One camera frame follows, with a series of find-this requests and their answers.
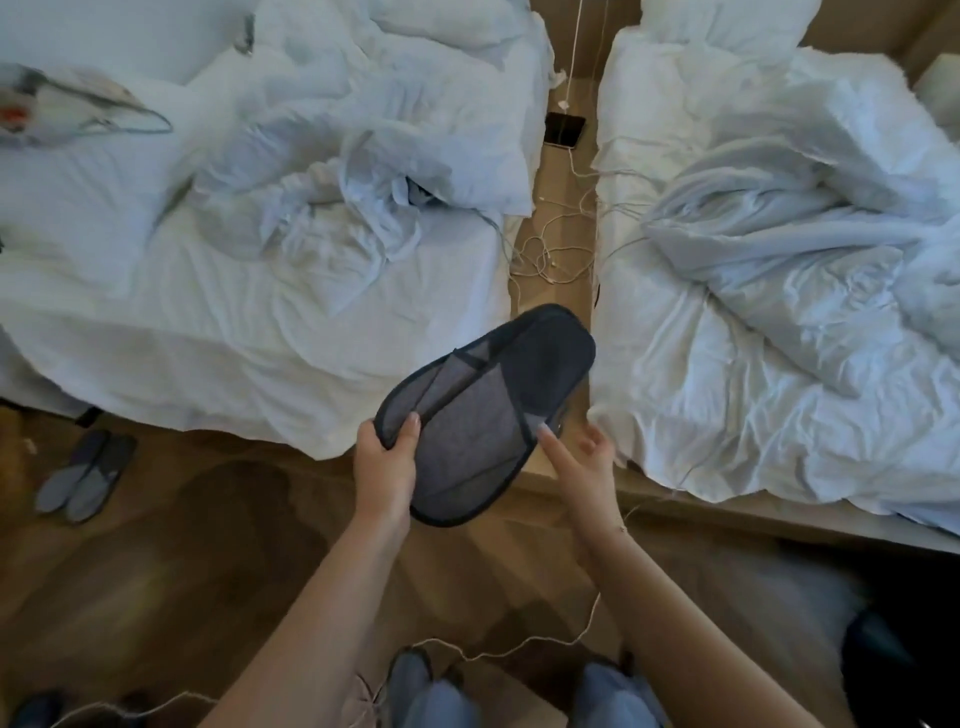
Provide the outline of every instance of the jeans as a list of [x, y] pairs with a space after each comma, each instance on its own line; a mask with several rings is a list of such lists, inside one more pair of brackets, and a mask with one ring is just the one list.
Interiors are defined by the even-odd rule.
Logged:
[[[420, 658], [402, 653], [391, 670], [388, 698], [394, 728], [479, 728], [480, 712], [458, 688], [434, 682]], [[570, 728], [660, 728], [660, 703], [642, 678], [590, 663], [574, 697]]]

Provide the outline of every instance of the wall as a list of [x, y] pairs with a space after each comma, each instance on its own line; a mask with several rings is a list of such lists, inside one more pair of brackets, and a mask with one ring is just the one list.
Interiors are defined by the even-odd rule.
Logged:
[[256, 0], [0, 0], [0, 61], [89, 63], [184, 82]]
[[[182, 82], [233, 41], [256, 2], [0, 0], [0, 61], [95, 63]], [[616, 32], [639, 22], [640, 3], [583, 0], [575, 75], [592, 76], [596, 67], [599, 78]], [[546, 21], [557, 67], [569, 70], [581, 0], [531, 5]], [[824, 0], [804, 42], [831, 52], [887, 53], [915, 78], [938, 53], [960, 51], [960, 0]]]
[[[641, 0], [583, 0], [574, 75], [592, 76], [599, 54], [600, 78], [613, 37], [639, 22], [640, 4]], [[546, 22], [557, 67], [569, 70], [581, 0], [531, 0], [531, 6]], [[607, 27], [602, 32], [604, 13]], [[937, 54], [960, 52], [960, 0], [823, 0], [804, 45], [831, 53], [886, 53], [917, 78]]]

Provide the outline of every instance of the wrist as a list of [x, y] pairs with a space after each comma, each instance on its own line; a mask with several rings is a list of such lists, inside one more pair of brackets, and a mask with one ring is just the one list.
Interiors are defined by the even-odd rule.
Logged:
[[619, 550], [624, 545], [632, 544], [634, 537], [630, 535], [626, 524], [620, 522], [584, 534], [582, 540], [591, 556], [602, 559], [605, 554]]
[[357, 509], [350, 520], [350, 527], [385, 539], [397, 548], [410, 532], [409, 509], [365, 510]]

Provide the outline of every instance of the person's left hand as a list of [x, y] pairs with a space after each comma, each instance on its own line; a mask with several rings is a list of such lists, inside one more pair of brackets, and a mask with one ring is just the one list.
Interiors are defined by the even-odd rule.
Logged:
[[357, 431], [353, 480], [357, 500], [353, 517], [409, 527], [410, 501], [417, 480], [414, 453], [420, 439], [420, 417], [412, 412], [403, 423], [392, 449], [385, 449], [367, 420]]

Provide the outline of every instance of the phone screen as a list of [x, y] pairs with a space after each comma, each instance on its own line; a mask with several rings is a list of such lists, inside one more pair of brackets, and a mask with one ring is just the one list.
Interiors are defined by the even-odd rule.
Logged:
[[546, 115], [546, 133], [543, 135], [543, 143], [574, 149], [580, 141], [580, 134], [583, 133], [586, 124], [587, 119], [583, 116], [570, 116], [550, 111]]

